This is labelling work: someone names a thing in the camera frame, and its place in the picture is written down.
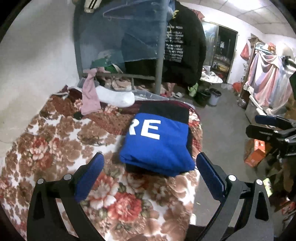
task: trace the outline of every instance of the floral bedsheet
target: floral bedsheet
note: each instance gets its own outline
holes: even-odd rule
[[[103,106],[76,120],[73,114],[81,100],[70,97],[52,95],[7,152],[0,202],[17,231],[26,239],[28,208],[39,178],[59,180],[101,152],[104,169],[81,206],[104,239],[126,241],[143,234],[148,241],[184,240],[199,172],[175,178],[126,172],[118,151],[140,103],[125,109]],[[193,109],[189,126],[195,159],[201,151],[202,129]],[[69,233],[76,235],[59,199],[57,203]]]

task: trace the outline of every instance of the white letter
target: white letter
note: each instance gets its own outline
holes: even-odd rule
[[[148,129],[158,130],[158,126],[151,126],[150,123],[160,124],[161,120],[144,120],[141,136],[150,137],[156,140],[159,140],[160,135],[148,132]]]
[[[138,126],[140,124],[140,122],[137,119],[133,119],[133,121],[131,122],[131,126],[129,128],[129,133],[130,135],[135,135],[135,127]]]

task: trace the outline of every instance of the silver screw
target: silver screw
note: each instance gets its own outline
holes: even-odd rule
[[[234,182],[237,178],[234,175],[229,175],[228,179]]]
[[[262,185],[263,184],[263,182],[260,179],[257,179],[256,182],[257,182],[258,185]]]
[[[38,179],[37,183],[38,183],[38,184],[42,184],[43,181],[44,181],[43,178],[40,178],[40,179]]]
[[[70,180],[72,178],[72,175],[71,174],[66,174],[65,176],[64,176],[64,179],[65,180]]]

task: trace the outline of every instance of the ceiling light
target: ceiling light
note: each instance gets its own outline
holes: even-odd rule
[[[228,2],[245,11],[251,11],[262,7],[260,0],[228,0]]]

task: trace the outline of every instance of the blue folded garment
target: blue folded garment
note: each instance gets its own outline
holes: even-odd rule
[[[169,112],[172,115],[170,108],[176,110],[175,107],[168,103],[159,104],[147,103],[140,108],[126,135],[120,160],[171,177],[194,170],[195,162],[187,149],[188,145],[192,145],[192,141],[188,143],[189,111],[178,106],[177,110],[181,108],[182,111],[168,116]]]

